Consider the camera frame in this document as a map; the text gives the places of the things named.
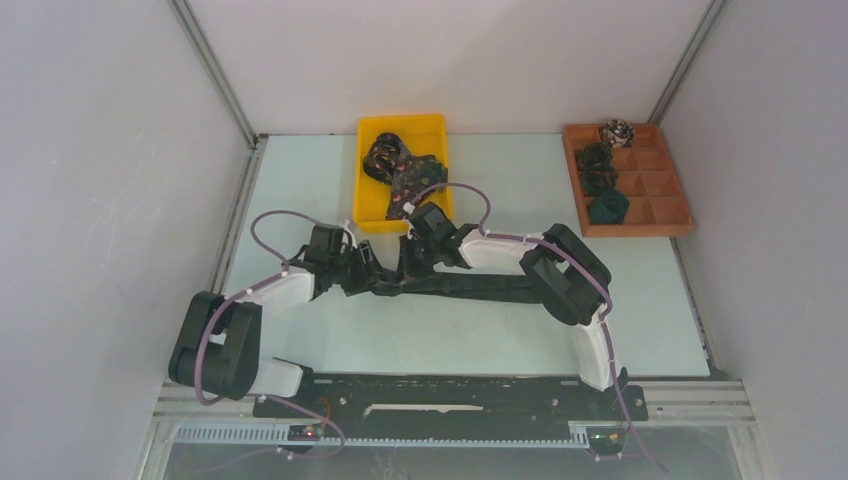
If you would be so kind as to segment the dark green leaf tie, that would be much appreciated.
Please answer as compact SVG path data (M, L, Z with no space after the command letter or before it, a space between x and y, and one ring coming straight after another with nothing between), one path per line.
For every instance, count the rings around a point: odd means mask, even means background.
M436 272L428 277L380 282L371 292L377 296L438 296L516 304L541 304L538 293L525 276Z

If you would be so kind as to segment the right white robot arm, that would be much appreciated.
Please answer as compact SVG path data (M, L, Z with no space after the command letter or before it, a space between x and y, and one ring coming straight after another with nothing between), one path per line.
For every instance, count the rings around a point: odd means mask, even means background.
M623 368L607 326L611 274L570 228L507 234L457 227L433 203L404 211L398 291L543 306L572 329L585 411L606 418L620 407Z

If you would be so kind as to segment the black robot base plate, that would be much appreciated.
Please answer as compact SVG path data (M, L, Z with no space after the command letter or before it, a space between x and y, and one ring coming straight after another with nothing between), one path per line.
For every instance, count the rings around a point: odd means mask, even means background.
M350 440L553 442L575 423L646 421L644 391L600 392L575 377L315 374L293 398Z

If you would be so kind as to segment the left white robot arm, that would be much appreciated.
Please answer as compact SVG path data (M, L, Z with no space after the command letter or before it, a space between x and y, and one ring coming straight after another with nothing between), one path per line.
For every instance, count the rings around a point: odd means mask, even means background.
M205 402L248 395L277 396L292 416L304 416L316 403L315 388L303 379L309 368L260 353L265 322L317 299L334 286L348 296L369 292L382 268L369 241L345 226L318 224L310 240L280 272L226 297L195 294L168 364L171 381L199 385Z

